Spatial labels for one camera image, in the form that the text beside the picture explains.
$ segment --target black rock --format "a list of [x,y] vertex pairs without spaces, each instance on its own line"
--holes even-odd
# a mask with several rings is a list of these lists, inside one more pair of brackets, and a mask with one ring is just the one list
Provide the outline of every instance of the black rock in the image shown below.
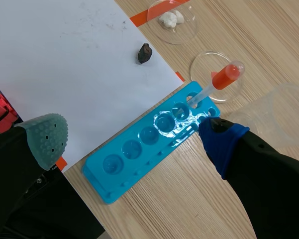
[[153,54],[153,50],[149,47],[148,43],[144,43],[138,53],[138,61],[143,64],[146,61],[149,61],[151,54]]

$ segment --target orange tape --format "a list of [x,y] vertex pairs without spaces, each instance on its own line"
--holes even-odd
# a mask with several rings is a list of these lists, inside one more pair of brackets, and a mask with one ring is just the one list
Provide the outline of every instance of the orange tape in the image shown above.
[[[177,0],[177,3],[184,4],[189,0]],[[171,9],[177,7],[177,5],[170,4],[169,1],[163,1],[157,5],[154,5],[150,8],[152,14],[150,15],[150,19],[147,19],[148,10],[142,11],[141,13],[132,16],[130,20],[135,24],[135,26],[139,27],[145,24],[147,21],[154,19],[155,17],[160,16],[161,14],[170,11]]]
[[176,75],[183,81],[185,82],[185,79],[183,78],[183,76],[177,71]]
[[62,171],[66,165],[68,165],[68,163],[62,158],[60,157],[58,159],[58,161],[56,161],[56,166],[58,166],[58,168]]

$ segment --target wooden table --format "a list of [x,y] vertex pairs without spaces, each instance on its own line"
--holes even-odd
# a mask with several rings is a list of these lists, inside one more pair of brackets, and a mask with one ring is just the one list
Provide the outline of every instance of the wooden table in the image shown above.
[[[151,0],[117,0],[129,17]],[[225,118],[280,83],[299,85],[299,0],[191,0],[199,33],[170,45],[148,24],[139,30],[175,70],[190,81],[190,65],[214,49],[246,65],[242,94],[218,105]],[[281,152],[299,160],[299,147]],[[234,191],[208,160],[193,135],[112,205],[81,173],[82,159],[65,176],[113,239],[251,239],[248,217]]]

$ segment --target plastic dropper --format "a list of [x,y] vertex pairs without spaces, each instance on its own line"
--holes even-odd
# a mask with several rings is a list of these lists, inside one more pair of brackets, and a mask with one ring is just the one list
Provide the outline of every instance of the plastic dropper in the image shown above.
[[239,79],[244,73],[244,64],[240,61],[232,61],[226,65],[221,71],[212,76],[212,81],[197,95],[187,101],[188,105],[194,108],[204,98],[208,97],[216,90],[223,90],[231,83]]

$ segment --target petri dish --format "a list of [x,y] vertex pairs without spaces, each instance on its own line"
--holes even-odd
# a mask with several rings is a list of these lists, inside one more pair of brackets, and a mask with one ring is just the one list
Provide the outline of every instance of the petri dish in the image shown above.
[[[195,58],[190,67],[191,81],[197,81],[204,88],[211,82],[212,73],[219,72],[231,61],[221,52],[204,51]],[[243,76],[223,90],[213,92],[209,97],[215,103],[227,103],[240,94],[242,87]]]
[[[179,11],[185,21],[182,24],[177,24],[175,28],[167,28],[159,20],[160,16],[165,12]],[[198,31],[198,23],[196,16],[193,13],[193,8],[189,2],[180,3],[174,0],[159,0],[153,3],[147,12],[147,21],[150,29],[163,41],[180,45],[194,36]]]

